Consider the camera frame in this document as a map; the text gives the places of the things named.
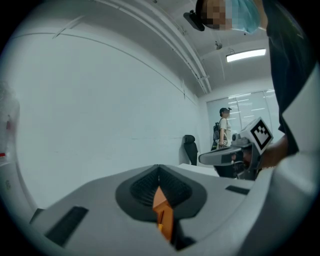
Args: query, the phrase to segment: wall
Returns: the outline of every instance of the wall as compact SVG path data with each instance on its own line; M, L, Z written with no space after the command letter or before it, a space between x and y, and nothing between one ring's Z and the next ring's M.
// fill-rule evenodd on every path
M101 5L101 15L53 38L81 10L51 4L21 26L0 60L0 81L20 103L17 157L37 206L94 179L186 163L183 136L199 145L201 127L185 64L142 24L123 14L118 22L120 13Z
M246 94L258 92L268 89L273 89L274 85L272 78L264 77L262 79L248 80L243 83L235 83L226 86L219 86L213 89L210 94L206 94L199 98L199 111L200 111L200 149L201 153L210 151L212 146L212 137L210 136L207 102L227 98L231 95Z

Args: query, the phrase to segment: white t-shirt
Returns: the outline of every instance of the white t-shirt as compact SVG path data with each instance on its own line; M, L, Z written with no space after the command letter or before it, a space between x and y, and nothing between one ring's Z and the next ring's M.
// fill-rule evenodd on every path
M225 135L226 141L227 141L226 145L228 147L230 147L231 146L231 142L232 142L232 134L231 134L231 125L227 121L227 119L222 118L220 120L220 129L224 129L224 135Z

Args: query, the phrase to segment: glass wall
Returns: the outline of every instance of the glass wall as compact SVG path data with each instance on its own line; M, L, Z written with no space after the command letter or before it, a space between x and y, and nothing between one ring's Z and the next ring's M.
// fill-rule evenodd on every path
M235 97L223 98L207 102L210 140L213 140L213 128L221 117L221 108L231 108L228 122L231 132L239 133L252 120L261 117L273 134L273 143L284 134L279 131L279 107L274 90L246 93Z

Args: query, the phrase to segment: person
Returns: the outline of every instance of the person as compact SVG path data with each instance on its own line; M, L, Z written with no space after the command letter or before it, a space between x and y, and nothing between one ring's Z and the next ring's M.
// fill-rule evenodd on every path
M283 113L300 93L317 63L301 27L276 0L198 0L195 14L210 29L232 29L249 34L257 29L266 31L272 82L279 106L279 130L284 136L265 150L259 168L274 167L286 156L297 153L297 143ZM249 151L244 152L243 159L247 165L251 162Z
M230 116L230 110L223 107L219 111L220 122L219 122L219 148L230 147L232 142L231 126L227 118Z

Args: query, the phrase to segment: black cap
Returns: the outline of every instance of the black cap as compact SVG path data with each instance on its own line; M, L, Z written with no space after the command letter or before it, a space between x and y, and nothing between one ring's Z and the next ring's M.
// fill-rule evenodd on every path
M223 107L223 108L221 108L220 109L220 117L222 116L222 113L228 113L228 112L230 112L230 110L231 110L231 108L230 107L228 107L228 108L226 108L226 107Z

